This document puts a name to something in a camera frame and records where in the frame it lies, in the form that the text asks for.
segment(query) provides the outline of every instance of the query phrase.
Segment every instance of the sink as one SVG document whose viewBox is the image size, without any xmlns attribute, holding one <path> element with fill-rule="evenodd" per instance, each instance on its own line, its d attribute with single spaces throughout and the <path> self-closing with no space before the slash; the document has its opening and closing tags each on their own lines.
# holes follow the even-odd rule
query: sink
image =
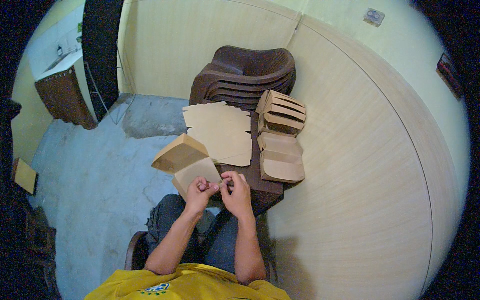
<svg viewBox="0 0 480 300">
<path fill-rule="evenodd" d="M 56 65 L 58 65 L 59 62 L 62 61 L 62 59 L 64 59 L 65 57 L 67 57 L 67 55 L 69 55 L 70 53 L 65 53 L 65 54 L 62 54 L 60 55 L 56 60 L 53 61 L 53 63 L 45 69 L 45 71 L 43 72 L 46 72 L 46 71 L 50 71 L 51 69 L 55 68 Z"/>
</svg>

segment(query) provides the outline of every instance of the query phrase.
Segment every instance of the concrete floor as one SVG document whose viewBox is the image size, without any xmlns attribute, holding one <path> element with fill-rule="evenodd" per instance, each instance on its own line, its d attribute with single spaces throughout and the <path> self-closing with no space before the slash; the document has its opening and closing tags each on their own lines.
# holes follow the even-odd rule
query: concrete floor
<svg viewBox="0 0 480 300">
<path fill-rule="evenodd" d="M 132 95 L 112 108 L 124 111 Z M 127 245 L 146 230 L 150 209 L 176 193 L 171 175 L 152 168 L 155 154 L 184 132 L 184 99 L 137 95 L 123 120 L 93 130 L 54 120 L 32 167 L 39 173 L 33 207 L 57 229 L 57 283 L 63 299 L 83 299 L 116 269 Z"/>
</svg>

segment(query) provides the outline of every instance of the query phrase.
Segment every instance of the curved wooden panel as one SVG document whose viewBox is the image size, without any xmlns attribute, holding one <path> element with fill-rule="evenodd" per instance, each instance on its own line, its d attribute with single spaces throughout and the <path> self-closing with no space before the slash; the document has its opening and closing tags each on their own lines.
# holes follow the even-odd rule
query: curved wooden panel
<svg viewBox="0 0 480 300">
<path fill-rule="evenodd" d="M 307 107 L 305 180 L 268 213 L 293 299 L 420 295 L 431 250 L 423 171 L 400 118 L 345 53 L 301 25 L 292 96 Z"/>
<path fill-rule="evenodd" d="M 132 1 L 122 15 L 119 49 L 135 92 L 185 99 L 219 47 L 284 48 L 300 17 L 265 0 Z"/>
<path fill-rule="evenodd" d="M 432 256 L 425 290 L 450 250 L 465 203 L 444 136 L 415 90 L 375 52 L 312 17 L 304 16 L 302 23 L 339 47 L 365 71 L 393 106 L 415 145 L 432 209 Z"/>
</svg>

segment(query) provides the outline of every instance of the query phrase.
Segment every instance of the electrical outlet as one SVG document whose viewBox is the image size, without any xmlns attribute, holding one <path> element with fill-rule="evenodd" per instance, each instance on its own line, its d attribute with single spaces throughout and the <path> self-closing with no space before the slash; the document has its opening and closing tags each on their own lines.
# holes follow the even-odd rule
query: electrical outlet
<svg viewBox="0 0 480 300">
<path fill-rule="evenodd" d="M 368 8 L 367 12 L 363 16 L 363 20 L 368 24 L 378 27 L 382 24 L 385 18 L 385 14 L 373 8 Z"/>
</svg>

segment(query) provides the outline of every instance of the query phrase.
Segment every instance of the chair armrest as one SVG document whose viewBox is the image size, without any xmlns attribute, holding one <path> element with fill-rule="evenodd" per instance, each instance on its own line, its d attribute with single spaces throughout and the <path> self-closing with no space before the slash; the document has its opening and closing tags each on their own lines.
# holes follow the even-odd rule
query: chair armrest
<svg viewBox="0 0 480 300">
<path fill-rule="evenodd" d="M 148 257 L 148 245 L 145 239 L 146 235 L 146 231 L 137 231 L 133 235 L 127 248 L 125 270 L 140 270 L 145 266 L 145 261 Z"/>
</svg>

